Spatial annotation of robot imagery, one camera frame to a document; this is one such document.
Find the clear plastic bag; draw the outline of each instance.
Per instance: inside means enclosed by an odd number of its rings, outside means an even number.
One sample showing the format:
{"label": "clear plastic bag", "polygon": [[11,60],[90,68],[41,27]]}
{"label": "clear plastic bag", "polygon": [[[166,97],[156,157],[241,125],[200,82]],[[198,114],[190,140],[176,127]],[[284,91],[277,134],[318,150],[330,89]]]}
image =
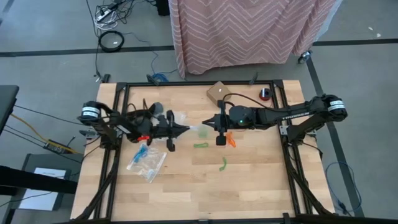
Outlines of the clear plastic bag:
{"label": "clear plastic bag", "polygon": [[160,152],[153,147],[148,147],[146,144],[141,144],[138,152],[127,165],[127,169],[152,183],[162,167],[166,155],[166,152]]}

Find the green object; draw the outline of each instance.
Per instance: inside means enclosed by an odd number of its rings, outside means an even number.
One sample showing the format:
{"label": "green object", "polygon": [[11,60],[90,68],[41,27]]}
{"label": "green object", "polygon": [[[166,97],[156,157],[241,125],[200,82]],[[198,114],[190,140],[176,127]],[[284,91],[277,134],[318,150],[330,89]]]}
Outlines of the green object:
{"label": "green object", "polygon": [[204,125],[199,127],[199,138],[205,139],[207,138],[207,129]]}
{"label": "green object", "polygon": [[202,144],[194,144],[193,147],[208,147],[209,144],[207,142],[202,143]]}
{"label": "green object", "polygon": [[225,159],[225,157],[223,157],[223,162],[224,162],[224,165],[223,165],[222,167],[218,168],[218,170],[219,170],[220,172],[223,171],[223,170],[225,170],[225,167],[226,167],[226,159]]}

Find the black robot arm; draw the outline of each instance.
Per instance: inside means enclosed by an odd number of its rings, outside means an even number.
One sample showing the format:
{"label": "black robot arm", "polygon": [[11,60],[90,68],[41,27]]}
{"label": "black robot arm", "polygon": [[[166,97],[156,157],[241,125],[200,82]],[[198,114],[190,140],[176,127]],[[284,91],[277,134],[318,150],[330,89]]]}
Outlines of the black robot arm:
{"label": "black robot arm", "polygon": [[288,136],[289,142],[293,142],[302,140],[306,133],[320,129],[326,122],[342,121],[347,117],[344,103],[335,95],[316,96],[310,101],[281,109],[232,106],[229,114],[225,113],[226,103],[223,100],[218,101],[218,106],[221,113],[202,123],[220,133],[216,138],[219,146],[226,144],[224,133],[229,129],[265,130],[279,121],[313,115],[299,125],[291,125],[281,130],[282,134]]}
{"label": "black robot arm", "polygon": [[[101,116],[104,110],[107,116]],[[152,124],[152,117],[155,113],[155,104],[149,109],[134,110],[121,115],[118,111],[111,110],[103,103],[89,101],[83,105],[81,116],[78,119],[87,126],[92,126],[101,136],[101,147],[114,147],[112,142],[117,142],[117,130],[124,133],[127,139],[133,143],[146,139],[149,146],[155,138],[168,138],[167,148],[170,152],[175,151],[172,138],[177,138],[185,131],[188,126],[182,126],[174,121],[174,114],[171,110],[157,118],[159,124]]]}

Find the orange object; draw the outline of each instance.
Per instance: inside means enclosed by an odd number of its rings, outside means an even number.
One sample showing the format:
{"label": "orange object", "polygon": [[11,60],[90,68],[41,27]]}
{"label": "orange object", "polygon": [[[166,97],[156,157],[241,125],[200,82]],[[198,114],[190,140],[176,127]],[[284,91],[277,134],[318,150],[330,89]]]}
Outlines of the orange object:
{"label": "orange object", "polygon": [[141,136],[137,140],[142,141],[142,140],[148,140],[150,137],[149,136]]}
{"label": "orange object", "polygon": [[226,140],[228,141],[228,144],[232,145],[232,147],[236,147],[236,143],[232,138],[232,132],[226,133]]}

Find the striped fabric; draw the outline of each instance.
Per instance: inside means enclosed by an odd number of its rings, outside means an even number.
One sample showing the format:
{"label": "striped fabric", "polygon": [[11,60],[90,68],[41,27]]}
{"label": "striped fabric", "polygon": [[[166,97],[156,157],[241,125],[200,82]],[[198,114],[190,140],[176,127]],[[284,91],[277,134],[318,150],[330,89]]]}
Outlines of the striped fabric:
{"label": "striped fabric", "polygon": [[336,0],[169,0],[181,77],[285,63],[312,45]]}

